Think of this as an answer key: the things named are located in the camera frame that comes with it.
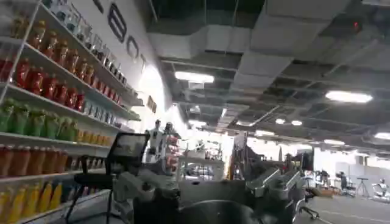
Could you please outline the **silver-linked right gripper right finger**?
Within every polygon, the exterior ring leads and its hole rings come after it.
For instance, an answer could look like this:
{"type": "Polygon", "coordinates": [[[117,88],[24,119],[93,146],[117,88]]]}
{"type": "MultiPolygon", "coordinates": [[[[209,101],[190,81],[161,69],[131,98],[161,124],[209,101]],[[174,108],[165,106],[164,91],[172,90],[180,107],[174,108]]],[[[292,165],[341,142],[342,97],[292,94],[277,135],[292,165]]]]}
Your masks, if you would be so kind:
{"type": "Polygon", "coordinates": [[[270,168],[253,180],[246,180],[246,192],[254,198],[301,201],[303,179],[299,171],[282,174],[279,168],[270,168]]]}

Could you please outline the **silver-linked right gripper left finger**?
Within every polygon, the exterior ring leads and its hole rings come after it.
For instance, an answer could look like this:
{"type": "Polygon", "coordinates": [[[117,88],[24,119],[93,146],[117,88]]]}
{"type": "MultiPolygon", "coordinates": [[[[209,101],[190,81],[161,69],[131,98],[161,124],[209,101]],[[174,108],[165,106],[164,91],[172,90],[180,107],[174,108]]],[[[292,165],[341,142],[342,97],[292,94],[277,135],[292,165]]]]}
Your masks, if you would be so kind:
{"type": "Polygon", "coordinates": [[[113,202],[118,211],[131,211],[134,199],[150,202],[157,193],[166,198],[179,197],[179,185],[171,177],[157,175],[147,169],[140,170],[136,175],[123,172],[113,180],[113,202]]]}

